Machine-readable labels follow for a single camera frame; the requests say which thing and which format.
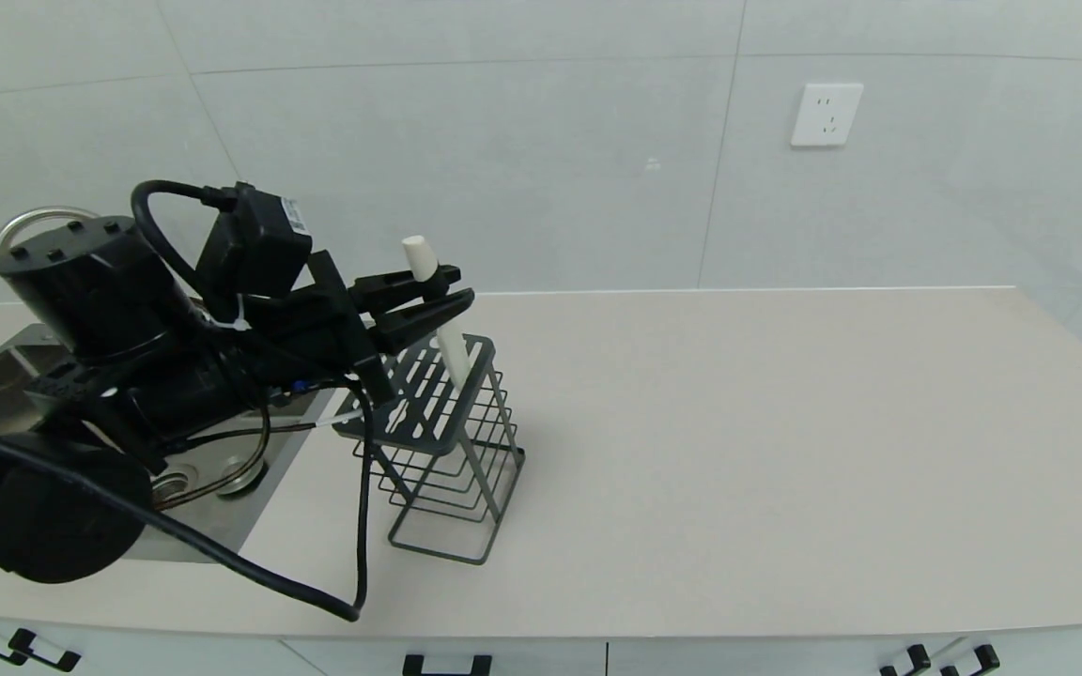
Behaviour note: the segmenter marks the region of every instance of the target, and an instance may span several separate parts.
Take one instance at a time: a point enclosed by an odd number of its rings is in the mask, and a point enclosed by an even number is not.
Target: white cylinder
[[[417,281],[427,281],[437,274],[437,254],[428,246],[428,240],[418,235],[408,237],[403,241],[403,252],[408,255],[408,267]],[[462,388],[470,375],[470,354],[465,349],[462,330],[453,321],[446,322],[437,329],[437,344],[450,380],[457,388]]]

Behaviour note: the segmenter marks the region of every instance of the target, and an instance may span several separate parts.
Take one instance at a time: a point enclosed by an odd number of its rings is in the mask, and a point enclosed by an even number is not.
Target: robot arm
[[[151,217],[147,198],[158,193],[217,211],[194,267]],[[293,288],[304,267],[314,282]],[[171,270],[201,301],[189,299]],[[214,544],[153,508],[149,475],[167,467],[169,454],[247,410],[263,411],[267,438],[272,399],[304,390],[346,386],[370,411],[385,406],[395,390],[381,356],[425,339],[474,302],[469,288],[448,292],[460,279],[454,266],[427,281],[396,273],[346,287],[331,256],[312,252],[295,204],[245,183],[142,183],[132,217],[76,220],[8,243],[0,278],[69,352],[26,386],[42,423],[0,438],[0,566],[39,582],[102,570],[143,525],[179,530],[183,536],[171,534],[199,552]],[[432,300],[403,307],[425,295]],[[370,461],[367,453],[364,496]],[[360,540],[364,552],[365,528]],[[238,573],[249,565],[226,549],[206,553]],[[333,600],[356,620],[359,602]]]

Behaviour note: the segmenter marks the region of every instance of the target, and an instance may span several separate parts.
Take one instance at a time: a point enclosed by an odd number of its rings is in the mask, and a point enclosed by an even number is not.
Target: electrical outlet
[[[860,84],[806,84],[791,145],[845,146],[862,98]]]

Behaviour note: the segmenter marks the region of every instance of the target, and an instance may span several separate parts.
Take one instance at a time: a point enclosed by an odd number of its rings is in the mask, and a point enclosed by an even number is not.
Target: label sticker
[[[303,222],[303,217],[300,215],[300,206],[295,203],[295,200],[289,200],[287,197],[282,197],[282,211],[287,213],[287,220],[291,223],[291,230],[298,231],[300,235],[305,235],[312,237],[308,231],[308,226]]]

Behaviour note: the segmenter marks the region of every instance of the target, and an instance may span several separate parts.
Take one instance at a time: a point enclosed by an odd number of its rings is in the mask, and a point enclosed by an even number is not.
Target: wire rack
[[[516,487],[524,449],[516,445],[502,372],[494,370],[494,344],[465,339],[472,369],[462,388],[450,381],[435,341],[386,359],[399,397],[374,411],[372,453],[379,489],[400,508],[391,544],[480,565]],[[348,395],[340,411],[355,407]],[[361,424],[333,427],[360,439]],[[359,445],[353,454],[360,456]]]

